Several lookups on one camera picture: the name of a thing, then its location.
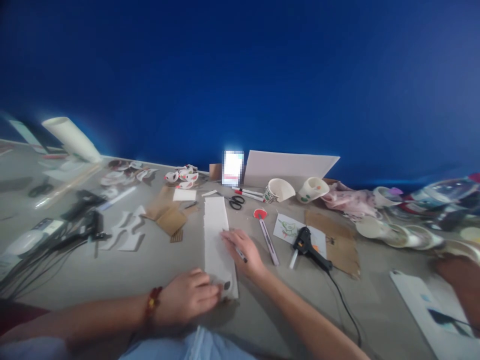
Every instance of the pink fabric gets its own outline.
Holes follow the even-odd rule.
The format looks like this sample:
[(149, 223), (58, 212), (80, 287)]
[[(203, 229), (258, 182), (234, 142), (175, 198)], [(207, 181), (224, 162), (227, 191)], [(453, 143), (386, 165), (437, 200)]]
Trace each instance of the pink fabric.
[(374, 193), (370, 190), (353, 190), (340, 181), (329, 187), (330, 191), (321, 197), (327, 208), (343, 212), (353, 222), (365, 216), (382, 218), (375, 208)]

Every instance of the blue wall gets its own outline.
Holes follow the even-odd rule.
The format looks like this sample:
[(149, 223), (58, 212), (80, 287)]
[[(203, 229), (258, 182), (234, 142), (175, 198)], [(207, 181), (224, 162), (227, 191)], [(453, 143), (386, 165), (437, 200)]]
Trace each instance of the blue wall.
[(480, 170), (477, 0), (7, 0), (0, 26), (0, 108), (106, 155), (339, 155), (330, 177), (404, 189)]

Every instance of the drawing on paper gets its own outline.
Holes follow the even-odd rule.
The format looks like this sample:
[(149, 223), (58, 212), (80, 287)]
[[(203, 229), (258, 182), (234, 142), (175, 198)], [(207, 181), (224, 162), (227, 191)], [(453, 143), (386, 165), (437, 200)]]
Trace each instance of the drawing on paper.
[(281, 232), (283, 233), (283, 236), (286, 237), (297, 237), (297, 234), (299, 233), (299, 229), (297, 229), (297, 225), (295, 223), (289, 223), (286, 221), (281, 221), (280, 222), (282, 229)]

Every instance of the red marker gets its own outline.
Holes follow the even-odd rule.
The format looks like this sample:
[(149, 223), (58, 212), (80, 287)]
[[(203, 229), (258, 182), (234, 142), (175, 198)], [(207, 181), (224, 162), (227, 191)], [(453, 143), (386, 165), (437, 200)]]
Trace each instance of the red marker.
[(262, 203), (265, 202), (265, 199), (263, 197), (255, 196), (255, 195), (252, 195), (252, 194), (249, 194), (247, 192), (240, 191), (240, 190), (235, 190), (235, 194), (240, 194), (240, 195), (243, 195), (244, 197), (261, 201)]

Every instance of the sleeve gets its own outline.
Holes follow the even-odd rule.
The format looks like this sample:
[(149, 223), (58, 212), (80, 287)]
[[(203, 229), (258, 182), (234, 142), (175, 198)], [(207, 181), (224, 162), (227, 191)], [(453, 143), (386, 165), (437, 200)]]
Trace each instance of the sleeve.
[(1, 360), (71, 360), (67, 345), (56, 337), (34, 337), (0, 346)]

